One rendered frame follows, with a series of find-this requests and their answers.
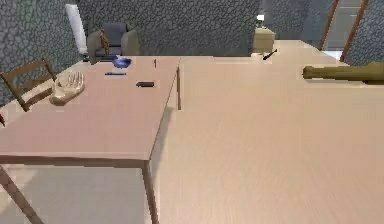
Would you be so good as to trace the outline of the brown wooden statue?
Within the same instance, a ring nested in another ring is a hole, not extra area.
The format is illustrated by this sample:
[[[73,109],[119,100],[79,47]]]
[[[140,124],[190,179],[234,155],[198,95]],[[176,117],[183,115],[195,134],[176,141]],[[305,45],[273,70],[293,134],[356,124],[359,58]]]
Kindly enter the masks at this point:
[[[101,40],[101,45],[104,48],[105,55],[109,56],[110,55],[109,40],[103,28],[100,29],[100,40]]]

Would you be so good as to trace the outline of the beige basket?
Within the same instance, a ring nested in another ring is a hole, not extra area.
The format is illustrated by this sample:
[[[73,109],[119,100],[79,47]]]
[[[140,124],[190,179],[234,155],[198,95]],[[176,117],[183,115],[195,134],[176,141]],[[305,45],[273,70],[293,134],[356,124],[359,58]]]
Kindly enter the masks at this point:
[[[57,79],[54,82],[50,102],[56,106],[64,106],[66,103],[81,94],[84,89],[84,75],[79,71],[70,73],[67,75],[65,82],[60,79]]]

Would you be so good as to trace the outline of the pale wooden table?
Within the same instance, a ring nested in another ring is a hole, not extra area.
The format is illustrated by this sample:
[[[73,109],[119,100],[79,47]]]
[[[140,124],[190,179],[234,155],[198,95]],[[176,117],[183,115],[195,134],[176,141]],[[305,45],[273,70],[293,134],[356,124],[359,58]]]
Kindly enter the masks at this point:
[[[139,168],[152,224],[159,224],[150,161],[173,87],[179,56],[133,56],[123,76],[85,67],[85,89],[66,105],[39,103],[0,128],[0,185],[31,224],[44,224],[5,171],[5,164]],[[140,81],[154,87],[137,87]]]

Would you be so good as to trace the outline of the brown framed doorway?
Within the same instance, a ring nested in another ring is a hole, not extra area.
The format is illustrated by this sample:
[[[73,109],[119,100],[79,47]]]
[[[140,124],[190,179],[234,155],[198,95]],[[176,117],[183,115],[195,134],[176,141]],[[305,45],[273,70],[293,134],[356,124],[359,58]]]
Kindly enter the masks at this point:
[[[336,0],[336,7],[330,11],[330,23],[325,29],[321,50],[339,60],[352,32],[364,0]]]

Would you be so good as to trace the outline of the blue bowl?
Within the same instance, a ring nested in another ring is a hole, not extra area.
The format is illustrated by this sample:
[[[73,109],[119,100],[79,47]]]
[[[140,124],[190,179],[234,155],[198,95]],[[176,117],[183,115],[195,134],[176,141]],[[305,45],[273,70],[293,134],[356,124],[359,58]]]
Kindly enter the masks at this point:
[[[130,66],[132,60],[129,58],[114,58],[112,63],[116,68],[127,68]]]

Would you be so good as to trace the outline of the white floor lamp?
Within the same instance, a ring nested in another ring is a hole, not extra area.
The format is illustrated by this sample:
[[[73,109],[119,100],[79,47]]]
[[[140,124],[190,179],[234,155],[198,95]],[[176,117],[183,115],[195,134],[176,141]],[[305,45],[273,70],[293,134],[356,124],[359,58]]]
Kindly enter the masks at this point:
[[[80,11],[76,4],[66,4],[65,10],[75,39],[78,52],[83,56],[84,60],[88,59],[86,34],[84,31]]]

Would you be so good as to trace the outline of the brown wooden chair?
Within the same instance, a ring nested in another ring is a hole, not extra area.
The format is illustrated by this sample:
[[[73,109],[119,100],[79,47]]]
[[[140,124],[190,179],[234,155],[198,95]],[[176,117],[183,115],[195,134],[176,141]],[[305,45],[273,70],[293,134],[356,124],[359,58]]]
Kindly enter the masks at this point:
[[[16,86],[12,83],[12,80],[15,77],[22,75],[24,73],[27,73],[28,71],[35,70],[39,67],[44,67],[46,69],[46,72],[42,75],[39,75],[36,78],[32,78],[31,80],[26,81],[21,86]],[[27,112],[33,104],[51,95],[53,93],[53,88],[48,87],[46,90],[36,94],[35,96],[31,97],[27,101],[23,99],[23,95],[31,91],[32,89],[38,87],[40,84],[43,84],[44,82],[48,81],[49,79],[56,81],[57,73],[52,70],[48,60],[42,57],[39,61],[33,61],[27,65],[14,68],[8,73],[0,74],[0,78],[4,81],[5,85],[9,88],[9,90],[11,91],[13,96],[16,98],[17,102],[22,107],[22,109],[25,112]]]

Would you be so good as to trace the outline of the beige chest of drawers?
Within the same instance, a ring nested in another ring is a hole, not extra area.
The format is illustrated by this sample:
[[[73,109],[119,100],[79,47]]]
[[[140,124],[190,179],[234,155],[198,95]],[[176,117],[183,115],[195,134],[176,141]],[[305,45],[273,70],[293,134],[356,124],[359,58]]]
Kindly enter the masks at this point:
[[[271,53],[273,50],[275,33],[267,28],[256,28],[253,41],[255,53]]]

